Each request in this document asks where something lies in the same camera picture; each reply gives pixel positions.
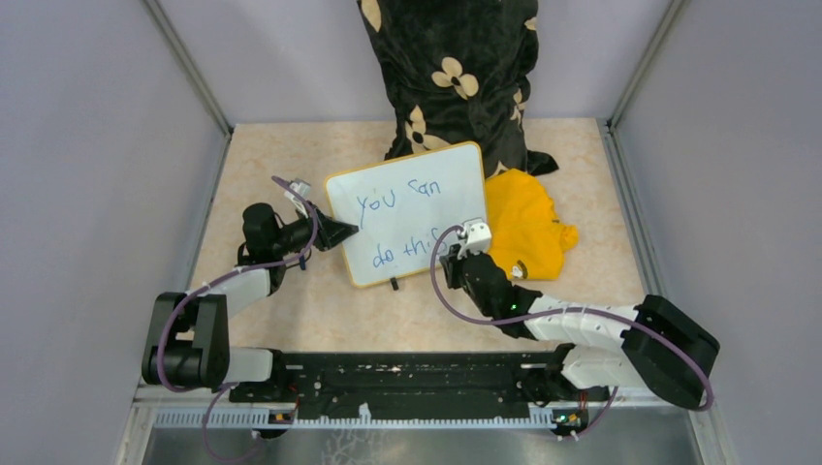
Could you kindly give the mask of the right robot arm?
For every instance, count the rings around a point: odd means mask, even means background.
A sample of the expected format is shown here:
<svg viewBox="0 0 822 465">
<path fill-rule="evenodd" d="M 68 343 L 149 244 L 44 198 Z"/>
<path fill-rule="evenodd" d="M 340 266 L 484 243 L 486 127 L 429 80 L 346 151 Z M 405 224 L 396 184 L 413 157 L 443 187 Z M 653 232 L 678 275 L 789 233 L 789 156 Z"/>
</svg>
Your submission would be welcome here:
<svg viewBox="0 0 822 465">
<path fill-rule="evenodd" d="M 569 345 L 561 363 L 546 373 L 558 399 L 587 388 L 646 388 L 677 407 L 697 412 L 715 401 L 710 373 L 718 340 L 664 296 L 648 294 L 634 305 L 597 306 L 561 300 L 510 281 L 484 253 L 452 249 L 437 259 L 445 283 L 464 291 L 480 310 L 457 318 L 495 326 L 512 338 Z"/>
</svg>

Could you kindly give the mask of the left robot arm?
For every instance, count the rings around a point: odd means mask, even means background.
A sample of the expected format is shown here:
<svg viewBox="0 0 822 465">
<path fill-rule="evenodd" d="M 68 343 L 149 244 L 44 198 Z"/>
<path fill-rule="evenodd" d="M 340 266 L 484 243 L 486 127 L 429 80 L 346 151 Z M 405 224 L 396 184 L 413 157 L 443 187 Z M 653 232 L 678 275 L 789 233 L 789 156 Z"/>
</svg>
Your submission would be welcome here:
<svg viewBox="0 0 822 465">
<path fill-rule="evenodd" d="M 228 276 L 156 297 L 142 356 L 147 384 L 186 391 L 252 383 L 268 401 L 288 393 L 291 376 L 275 365 L 277 351 L 232 346 L 229 320 L 277 292 L 290 266 L 303 266 L 312 251 L 330 250 L 359 228 L 320 210 L 283 224 L 267 203 L 248 206 L 242 220 L 244 241 Z"/>
</svg>

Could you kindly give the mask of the yellow-framed whiteboard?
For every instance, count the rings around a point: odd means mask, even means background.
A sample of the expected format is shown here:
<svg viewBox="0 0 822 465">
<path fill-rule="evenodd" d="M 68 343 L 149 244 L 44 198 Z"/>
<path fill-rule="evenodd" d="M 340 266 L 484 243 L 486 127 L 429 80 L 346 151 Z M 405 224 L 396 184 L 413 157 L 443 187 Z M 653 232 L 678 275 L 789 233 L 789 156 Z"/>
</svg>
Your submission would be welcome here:
<svg viewBox="0 0 822 465">
<path fill-rule="evenodd" d="M 446 229 L 487 216 L 482 154 L 472 141 L 336 173 L 324 187 L 332 217 L 358 228 L 342 243 L 357 288 L 428 270 L 456 240 Z"/>
</svg>

